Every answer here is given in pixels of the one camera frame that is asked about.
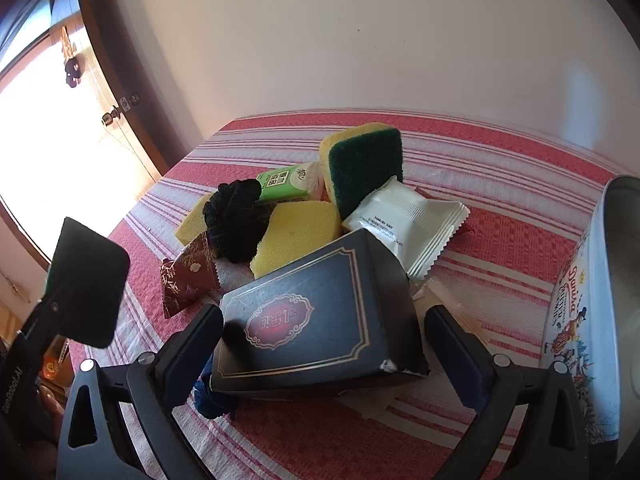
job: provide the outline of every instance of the white wall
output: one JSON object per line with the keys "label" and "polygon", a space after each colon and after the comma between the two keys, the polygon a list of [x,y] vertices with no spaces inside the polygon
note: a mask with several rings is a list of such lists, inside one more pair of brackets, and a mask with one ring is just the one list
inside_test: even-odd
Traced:
{"label": "white wall", "polygon": [[387,107],[640,171],[640,52],[605,0],[118,0],[185,150],[233,118]]}
{"label": "white wall", "polygon": [[42,296],[47,273],[20,245],[2,219],[0,219],[0,270],[29,291],[31,302],[25,303],[12,294],[6,281],[0,277],[0,303],[4,303],[24,321],[33,305]]}

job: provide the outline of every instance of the green scouring pad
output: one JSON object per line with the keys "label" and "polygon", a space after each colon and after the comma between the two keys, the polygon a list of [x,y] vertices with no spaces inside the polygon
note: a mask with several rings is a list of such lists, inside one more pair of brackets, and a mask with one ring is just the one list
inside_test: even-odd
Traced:
{"label": "green scouring pad", "polygon": [[329,150],[328,169],[335,205],[344,220],[392,176],[402,182],[400,131],[388,128],[337,142]]}

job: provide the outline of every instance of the gold border on box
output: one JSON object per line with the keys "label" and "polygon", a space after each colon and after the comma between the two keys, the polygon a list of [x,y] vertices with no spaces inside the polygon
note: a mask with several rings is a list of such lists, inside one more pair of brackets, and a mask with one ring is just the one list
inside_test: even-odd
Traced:
{"label": "gold border on box", "polygon": [[[268,304],[272,303],[275,300],[284,300],[285,298],[288,299],[291,303],[303,303],[305,305],[305,319],[303,319],[302,322],[298,323],[291,330],[289,330],[289,333],[284,339],[280,339],[275,343],[262,343],[258,337],[251,336],[249,334],[249,325],[251,324],[251,320],[255,317],[258,317],[262,313],[264,307]],[[280,296],[276,296],[275,298],[269,300],[267,303],[259,306],[254,311],[254,313],[251,314],[251,317],[247,320],[246,325],[244,326],[244,336],[246,337],[246,340],[256,348],[262,350],[275,350],[277,347],[286,345],[289,341],[293,341],[296,336],[300,332],[302,332],[302,329],[308,325],[313,310],[314,308],[311,306],[311,303],[309,303],[309,300],[304,296],[300,296],[299,294],[281,294]]]}
{"label": "gold border on box", "polygon": [[303,370],[313,370],[315,368],[323,368],[327,366],[348,363],[358,359],[358,355],[360,354],[362,349],[370,345],[370,340],[369,340],[369,329],[367,327],[367,316],[364,309],[364,300],[362,299],[362,286],[360,285],[360,273],[358,272],[358,259],[356,257],[355,249],[346,249],[344,247],[337,248],[331,251],[330,253],[324,254],[323,256],[316,258],[315,260],[311,260],[310,262],[307,262],[306,264],[296,267],[295,269],[291,269],[289,272],[285,272],[284,274],[281,274],[280,276],[277,276],[276,278],[273,278],[268,282],[261,283],[258,286],[255,286],[253,288],[250,288],[249,290],[242,292],[241,294],[238,294],[237,296],[233,297],[231,301],[229,301],[229,303],[225,305],[225,313],[224,313],[225,319],[226,319],[226,314],[228,313],[228,310],[229,310],[229,306],[236,299],[241,298],[242,296],[249,294],[254,290],[263,288],[264,286],[269,285],[270,283],[274,283],[274,282],[277,282],[278,280],[286,278],[287,276],[290,276],[293,273],[298,272],[299,270],[311,267],[319,262],[322,262],[336,255],[347,256],[349,259],[349,266],[351,269],[351,284],[353,285],[353,296],[356,301],[356,314],[358,316],[358,332],[360,335],[360,339],[358,343],[351,349],[351,351],[345,355],[331,357],[329,359],[323,359],[320,361],[313,361],[310,363],[302,363],[299,365],[293,365],[293,366],[287,366],[287,367],[281,367],[281,368],[267,368],[266,370],[255,370],[253,372],[238,372],[233,374],[225,374],[224,370],[221,367],[221,363],[223,361],[223,353],[225,352],[225,348],[226,348],[226,345],[223,344],[223,345],[220,345],[220,354],[218,355],[218,373],[220,374],[220,377],[242,378],[242,377],[256,377],[256,376],[264,376],[264,375],[287,374],[289,372],[301,372]]}

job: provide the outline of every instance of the yellow sponge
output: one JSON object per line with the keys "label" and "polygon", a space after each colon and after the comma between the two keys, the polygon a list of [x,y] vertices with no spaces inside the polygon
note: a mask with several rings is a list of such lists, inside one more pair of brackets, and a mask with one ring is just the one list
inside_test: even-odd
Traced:
{"label": "yellow sponge", "polygon": [[251,260],[256,278],[279,269],[340,236],[340,215],[330,202],[305,200],[278,204]]}
{"label": "yellow sponge", "polygon": [[178,225],[178,228],[175,230],[175,237],[178,238],[178,241],[182,245],[190,244],[200,233],[207,230],[202,209],[214,193],[215,191],[212,191],[211,193],[203,195],[193,209],[189,211],[189,214],[184,217],[184,220],[180,222],[180,225]]}
{"label": "yellow sponge", "polygon": [[380,130],[388,130],[390,128],[392,128],[392,126],[385,123],[367,123],[335,132],[334,134],[326,136],[322,142],[320,142],[320,166],[322,167],[322,174],[324,175],[326,192],[331,202],[335,204],[334,181],[331,180],[331,172],[329,171],[329,152],[331,148],[341,140],[351,139],[351,137],[370,134],[371,132],[378,132]]}

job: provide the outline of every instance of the green tissue pack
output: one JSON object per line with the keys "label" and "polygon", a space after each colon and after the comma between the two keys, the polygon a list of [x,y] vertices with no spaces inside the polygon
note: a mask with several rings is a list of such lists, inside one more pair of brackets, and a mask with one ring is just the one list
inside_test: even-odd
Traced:
{"label": "green tissue pack", "polygon": [[306,162],[277,170],[269,170],[256,177],[262,186],[259,203],[320,200],[324,178],[319,162]]}

